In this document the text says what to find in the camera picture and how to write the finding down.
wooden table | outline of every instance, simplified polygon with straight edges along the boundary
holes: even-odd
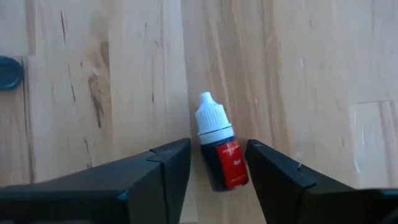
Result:
[[[243,146],[256,138],[354,187],[398,187],[395,3],[0,0],[0,54],[26,72],[0,93],[0,184],[191,137],[181,221],[265,223],[251,184],[210,189],[193,114],[211,91]]]

small plastic bottle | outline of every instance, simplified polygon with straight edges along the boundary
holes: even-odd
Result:
[[[195,116],[211,188],[224,192],[246,184],[249,178],[243,154],[223,105],[215,102],[209,92],[202,93],[200,101]]]

black jaw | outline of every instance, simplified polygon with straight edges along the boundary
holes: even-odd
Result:
[[[0,222],[178,224],[190,163],[190,140],[181,139],[48,182],[4,187]]]
[[[398,221],[398,190],[355,190],[257,140],[246,159],[268,224]]]

red label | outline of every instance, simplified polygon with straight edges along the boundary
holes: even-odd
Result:
[[[218,157],[223,167],[225,182],[228,189],[246,184],[248,172],[244,163],[241,147],[238,141],[217,146]]]

wood grain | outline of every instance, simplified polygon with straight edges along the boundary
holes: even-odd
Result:
[[[35,11],[35,182],[190,137],[179,1],[38,0]],[[192,181],[185,201],[181,221],[195,222]]]
[[[0,0],[0,55],[28,56],[33,53],[33,21],[27,0]]]
[[[193,114],[211,91],[242,146],[258,139],[354,187],[398,186],[396,0],[4,2],[26,15],[0,30],[21,23],[34,54],[24,86],[0,93],[0,185],[191,136],[182,221],[265,223],[251,184],[210,189]]]
[[[0,92],[0,186],[31,182],[28,92],[27,82]]]
[[[396,162],[390,158],[397,154],[396,5],[184,1],[191,114],[198,94],[211,91],[241,142],[260,139],[354,187],[396,187]],[[365,151],[356,146],[361,130],[350,126],[352,108],[362,104],[365,133],[374,126],[377,143]],[[358,152],[362,172],[355,165]],[[214,194],[199,161],[200,223],[263,222],[250,186],[228,198]]]

